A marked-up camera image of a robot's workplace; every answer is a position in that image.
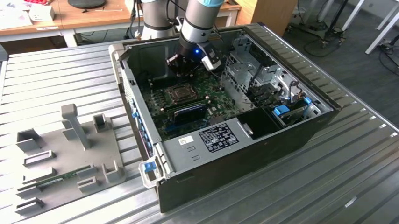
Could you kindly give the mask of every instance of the metal workbench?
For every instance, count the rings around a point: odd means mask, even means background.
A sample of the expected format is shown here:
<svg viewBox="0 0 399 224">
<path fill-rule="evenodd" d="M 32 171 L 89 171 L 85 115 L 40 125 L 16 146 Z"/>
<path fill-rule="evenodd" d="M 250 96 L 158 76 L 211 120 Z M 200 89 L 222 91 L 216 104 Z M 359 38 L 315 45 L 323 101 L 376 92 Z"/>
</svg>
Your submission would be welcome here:
<svg viewBox="0 0 399 224">
<path fill-rule="evenodd" d="M 0 217 L 15 222 L 13 183 L 21 154 L 9 136 L 63 128 L 59 106 L 80 122 L 112 117 L 128 180 L 27 223 L 395 223 L 399 221 L 399 136 L 395 126 L 267 28 L 250 26 L 343 110 L 307 145 L 206 197 L 162 214 L 143 186 L 140 154 L 113 80 L 108 45 L 11 55 L 0 75 Z"/>
</svg>

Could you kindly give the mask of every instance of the blue plastic tab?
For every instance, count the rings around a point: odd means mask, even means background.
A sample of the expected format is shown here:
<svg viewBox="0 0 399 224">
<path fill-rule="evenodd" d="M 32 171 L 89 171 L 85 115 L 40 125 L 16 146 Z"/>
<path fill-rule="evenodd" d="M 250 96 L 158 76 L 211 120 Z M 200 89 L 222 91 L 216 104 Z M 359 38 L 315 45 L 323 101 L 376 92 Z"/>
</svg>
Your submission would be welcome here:
<svg viewBox="0 0 399 224">
<path fill-rule="evenodd" d="M 306 102 L 306 104 L 308 104 L 308 105 L 310 105 L 310 104 L 311 104 L 311 102 L 312 102 L 312 100 L 311 100 L 308 97 L 306 97 L 306 98 L 304 98 L 304 102 Z"/>
<path fill-rule="evenodd" d="M 219 7 L 224 3 L 224 0 L 198 0 L 200 4 L 203 4 L 206 7 Z"/>
<path fill-rule="evenodd" d="M 290 109 L 286 105 L 280 105 L 275 107 L 275 113 L 278 116 L 280 116 L 282 114 L 290 112 Z"/>
<path fill-rule="evenodd" d="M 150 172 L 150 171 L 156 170 L 156 164 L 155 164 L 155 162 L 146 163 L 144 164 L 144 168 L 146 168 L 146 170 L 144 170 L 146 173 Z"/>
</svg>

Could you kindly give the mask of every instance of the warning label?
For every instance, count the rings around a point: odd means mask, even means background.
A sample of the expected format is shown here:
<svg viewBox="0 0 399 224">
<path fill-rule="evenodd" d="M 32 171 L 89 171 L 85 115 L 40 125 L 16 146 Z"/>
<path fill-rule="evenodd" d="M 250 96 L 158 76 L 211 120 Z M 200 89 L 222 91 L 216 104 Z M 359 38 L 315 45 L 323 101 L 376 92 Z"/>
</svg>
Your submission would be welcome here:
<svg viewBox="0 0 399 224">
<path fill-rule="evenodd" d="M 212 153 L 239 143 L 238 138 L 227 124 L 219 125 L 203 132 L 199 132 L 199 136 L 204 141 L 210 152 Z"/>
</svg>

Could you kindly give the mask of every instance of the green circuit board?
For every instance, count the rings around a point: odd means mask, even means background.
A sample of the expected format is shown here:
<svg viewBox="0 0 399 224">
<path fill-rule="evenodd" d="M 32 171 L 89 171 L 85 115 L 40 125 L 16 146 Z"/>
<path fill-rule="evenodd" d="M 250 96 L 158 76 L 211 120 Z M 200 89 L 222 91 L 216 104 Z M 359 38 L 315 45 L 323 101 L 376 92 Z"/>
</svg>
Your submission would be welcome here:
<svg viewBox="0 0 399 224">
<path fill-rule="evenodd" d="M 175 102 L 170 89 L 180 86 L 194 90 L 195 98 L 184 102 Z M 184 83 L 178 83 L 167 88 L 147 88 L 141 90 L 141 94 L 163 140 L 206 128 L 215 122 L 222 122 L 239 114 L 234 100 L 220 89 L 220 78 L 207 71 L 199 71 L 194 78 Z M 196 105 L 207 106 L 206 117 L 184 125 L 175 126 L 172 124 L 174 112 Z"/>
</svg>

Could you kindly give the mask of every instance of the red object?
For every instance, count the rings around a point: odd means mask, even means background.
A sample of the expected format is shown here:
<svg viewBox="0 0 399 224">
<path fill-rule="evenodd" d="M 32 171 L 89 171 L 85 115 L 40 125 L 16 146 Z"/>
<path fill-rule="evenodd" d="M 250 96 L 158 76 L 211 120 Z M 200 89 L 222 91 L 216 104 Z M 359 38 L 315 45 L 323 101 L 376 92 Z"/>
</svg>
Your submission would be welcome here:
<svg viewBox="0 0 399 224">
<path fill-rule="evenodd" d="M 41 5 L 44 5 L 48 2 L 48 0 L 24 0 L 24 1 L 31 2 L 31 3 L 36 3 L 36 4 L 41 4 Z"/>
</svg>

